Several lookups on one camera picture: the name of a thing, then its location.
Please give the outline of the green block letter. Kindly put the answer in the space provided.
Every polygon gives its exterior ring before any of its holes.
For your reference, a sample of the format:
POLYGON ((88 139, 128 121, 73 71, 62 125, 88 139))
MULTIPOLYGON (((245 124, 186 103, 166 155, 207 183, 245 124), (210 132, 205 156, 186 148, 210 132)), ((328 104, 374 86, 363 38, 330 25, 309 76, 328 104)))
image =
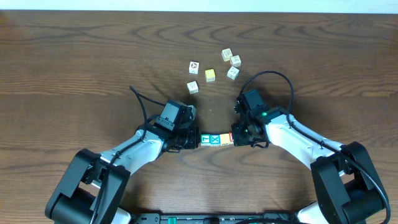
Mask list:
POLYGON ((210 134, 202 134, 201 135, 201 146, 210 146, 211 142, 210 142, 210 134))

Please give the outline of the red block letter M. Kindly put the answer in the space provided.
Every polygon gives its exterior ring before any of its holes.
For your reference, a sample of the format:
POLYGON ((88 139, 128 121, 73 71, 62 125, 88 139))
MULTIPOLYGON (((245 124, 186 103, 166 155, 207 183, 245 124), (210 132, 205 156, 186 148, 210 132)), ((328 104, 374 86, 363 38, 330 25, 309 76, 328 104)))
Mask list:
POLYGON ((229 133, 229 143, 234 144, 233 134, 232 132, 229 133))

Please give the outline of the blue block letter X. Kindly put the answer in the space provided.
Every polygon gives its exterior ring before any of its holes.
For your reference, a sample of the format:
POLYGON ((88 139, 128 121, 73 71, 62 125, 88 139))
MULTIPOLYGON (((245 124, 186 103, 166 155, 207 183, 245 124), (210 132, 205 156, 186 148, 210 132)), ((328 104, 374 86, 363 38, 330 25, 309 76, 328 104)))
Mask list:
POLYGON ((210 146, 215 147, 215 146, 220 146, 221 145, 221 139, 219 134, 212 134, 210 136, 210 146))

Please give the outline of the plain yellow wooden block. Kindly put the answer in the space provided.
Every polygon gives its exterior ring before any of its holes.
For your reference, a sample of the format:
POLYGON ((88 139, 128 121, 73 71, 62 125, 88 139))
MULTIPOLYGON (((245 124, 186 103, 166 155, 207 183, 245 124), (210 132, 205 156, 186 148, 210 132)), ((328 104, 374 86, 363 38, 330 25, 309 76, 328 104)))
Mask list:
POLYGON ((230 141, 229 133, 220 134, 220 145, 226 146, 226 145, 230 145, 230 144, 231 144, 231 141, 230 141))

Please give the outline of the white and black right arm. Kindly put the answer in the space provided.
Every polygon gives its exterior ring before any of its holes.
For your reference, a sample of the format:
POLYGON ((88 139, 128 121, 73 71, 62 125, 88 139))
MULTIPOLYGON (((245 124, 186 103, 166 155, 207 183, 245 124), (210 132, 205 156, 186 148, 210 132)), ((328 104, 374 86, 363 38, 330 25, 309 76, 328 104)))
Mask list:
POLYGON ((361 223, 391 206, 366 148, 324 138, 299 123, 289 111, 267 105, 236 106, 241 119, 232 125, 235 146, 279 146, 312 173, 317 201, 301 209, 301 223, 361 223))

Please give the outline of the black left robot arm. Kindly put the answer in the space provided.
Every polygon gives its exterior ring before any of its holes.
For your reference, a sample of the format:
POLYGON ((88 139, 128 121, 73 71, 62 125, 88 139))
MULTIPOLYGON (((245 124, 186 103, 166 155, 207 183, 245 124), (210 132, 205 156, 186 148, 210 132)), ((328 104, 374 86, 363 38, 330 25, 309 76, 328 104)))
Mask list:
POLYGON ((130 176, 165 152, 195 149, 199 142, 196 126, 168 132, 150 124, 111 150, 82 149, 50 197, 45 216, 55 223, 130 223, 132 215, 119 206, 130 176))

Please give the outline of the white block letter W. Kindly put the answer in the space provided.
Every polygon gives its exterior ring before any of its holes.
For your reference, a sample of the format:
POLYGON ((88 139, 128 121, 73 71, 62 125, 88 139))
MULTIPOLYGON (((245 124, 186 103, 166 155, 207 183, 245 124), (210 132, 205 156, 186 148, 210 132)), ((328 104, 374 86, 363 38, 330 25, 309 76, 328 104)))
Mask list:
POLYGON ((199 92, 199 87, 198 87, 196 81, 187 83, 187 88, 188 88, 189 94, 194 94, 194 93, 199 92))

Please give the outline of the white block bird drawing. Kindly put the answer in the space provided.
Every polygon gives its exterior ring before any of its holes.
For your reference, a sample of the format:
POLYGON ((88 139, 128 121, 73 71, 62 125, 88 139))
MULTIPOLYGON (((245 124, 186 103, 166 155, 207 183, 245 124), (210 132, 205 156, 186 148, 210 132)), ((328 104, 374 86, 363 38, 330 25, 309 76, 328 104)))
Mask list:
POLYGON ((236 67, 231 67, 227 72, 227 77, 232 80, 235 80, 236 77, 239 75, 240 70, 236 67))

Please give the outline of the yellow top wooden block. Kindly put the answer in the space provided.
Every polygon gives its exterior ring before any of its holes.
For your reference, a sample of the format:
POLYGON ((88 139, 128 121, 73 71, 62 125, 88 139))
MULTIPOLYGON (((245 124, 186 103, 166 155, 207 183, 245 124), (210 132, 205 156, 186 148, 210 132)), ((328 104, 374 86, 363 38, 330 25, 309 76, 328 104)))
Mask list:
POLYGON ((209 69, 205 71, 205 78, 207 82, 213 82, 215 81, 215 70, 214 69, 209 69))

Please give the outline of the white block red circle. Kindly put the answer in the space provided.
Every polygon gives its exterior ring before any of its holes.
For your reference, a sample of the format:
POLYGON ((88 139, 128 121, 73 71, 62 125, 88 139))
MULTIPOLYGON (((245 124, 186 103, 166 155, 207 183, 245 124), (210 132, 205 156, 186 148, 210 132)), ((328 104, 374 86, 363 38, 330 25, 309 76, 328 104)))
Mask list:
POLYGON ((188 69, 189 73, 197 75, 199 70, 199 65, 200 64, 198 62, 190 62, 188 69))

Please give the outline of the tan block letter K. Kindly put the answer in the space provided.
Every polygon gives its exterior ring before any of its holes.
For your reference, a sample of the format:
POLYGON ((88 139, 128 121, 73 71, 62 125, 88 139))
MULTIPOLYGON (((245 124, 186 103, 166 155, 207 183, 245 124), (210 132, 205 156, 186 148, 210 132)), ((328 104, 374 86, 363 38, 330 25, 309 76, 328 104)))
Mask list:
POLYGON ((240 67, 242 64, 241 58, 239 55, 232 56, 230 58, 230 64, 232 67, 240 67))

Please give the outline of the tan block top back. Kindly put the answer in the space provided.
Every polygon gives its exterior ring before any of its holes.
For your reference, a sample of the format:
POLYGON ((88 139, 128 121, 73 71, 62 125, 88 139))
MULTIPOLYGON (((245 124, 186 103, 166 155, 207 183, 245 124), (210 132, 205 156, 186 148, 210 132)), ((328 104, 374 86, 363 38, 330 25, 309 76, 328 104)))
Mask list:
POLYGON ((230 58, 233 56, 233 53, 232 53, 232 51, 231 51, 230 48, 228 48, 228 49, 223 49, 223 50, 221 51, 221 56, 222 56, 223 61, 224 61, 224 62, 227 62, 227 61, 229 61, 230 58))

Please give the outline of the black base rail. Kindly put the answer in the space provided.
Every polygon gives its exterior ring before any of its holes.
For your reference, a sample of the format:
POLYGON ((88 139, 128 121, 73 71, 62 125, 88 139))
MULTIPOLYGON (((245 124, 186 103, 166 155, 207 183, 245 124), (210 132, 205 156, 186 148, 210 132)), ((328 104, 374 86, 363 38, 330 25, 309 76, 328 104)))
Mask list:
POLYGON ((285 220, 297 222, 298 218, 294 213, 267 212, 263 214, 161 214, 161 213, 140 213, 133 214, 130 224, 233 224, 243 220, 268 218, 273 220, 285 220))

